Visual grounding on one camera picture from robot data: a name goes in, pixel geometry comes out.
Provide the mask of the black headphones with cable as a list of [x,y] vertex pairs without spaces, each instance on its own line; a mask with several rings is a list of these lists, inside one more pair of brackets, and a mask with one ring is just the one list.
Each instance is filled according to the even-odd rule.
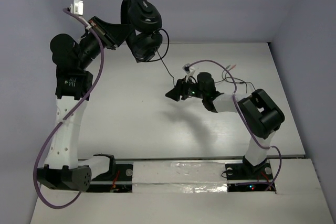
[[130,28],[125,39],[137,63],[162,61],[170,47],[158,9],[148,0],[123,0],[121,24]]

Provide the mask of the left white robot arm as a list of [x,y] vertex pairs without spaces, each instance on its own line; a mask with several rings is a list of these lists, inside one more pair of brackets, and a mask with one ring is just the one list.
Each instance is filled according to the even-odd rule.
[[56,35],[50,42],[56,65],[56,130],[42,167],[35,169],[35,178],[49,189],[84,192],[99,175],[111,179],[117,167],[112,155],[96,154],[78,161],[80,125],[90,93],[102,70],[94,77],[86,68],[105,48],[115,50],[131,34],[131,25],[111,24],[91,18],[88,29],[76,42],[68,34]]

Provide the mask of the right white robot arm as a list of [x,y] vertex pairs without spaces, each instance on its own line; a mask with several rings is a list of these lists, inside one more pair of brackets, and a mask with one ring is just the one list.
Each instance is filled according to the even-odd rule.
[[208,72],[197,77],[185,76],[165,95],[176,102],[194,97],[213,113],[237,113],[251,135],[242,163],[228,165],[226,177],[233,180],[256,179],[264,170],[270,142],[285,120],[284,113],[263,89],[251,94],[228,94],[217,91]]

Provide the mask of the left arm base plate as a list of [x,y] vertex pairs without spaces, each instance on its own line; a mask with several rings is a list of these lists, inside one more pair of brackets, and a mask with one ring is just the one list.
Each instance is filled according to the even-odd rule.
[[87,193],[131,193],[132,192],[132,164],[117,164],[114,175],[101,174],[91,182]]

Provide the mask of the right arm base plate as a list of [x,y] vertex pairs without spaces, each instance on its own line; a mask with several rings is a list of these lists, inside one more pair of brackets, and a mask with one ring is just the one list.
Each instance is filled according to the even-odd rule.
[[255,172],[249,172],[243,163],[228,163],[221,172],[221,177],[227,181],[227,190],[233,192],[270,191],[276,192],[273,183],[274,175],[269,162],[266,162]]

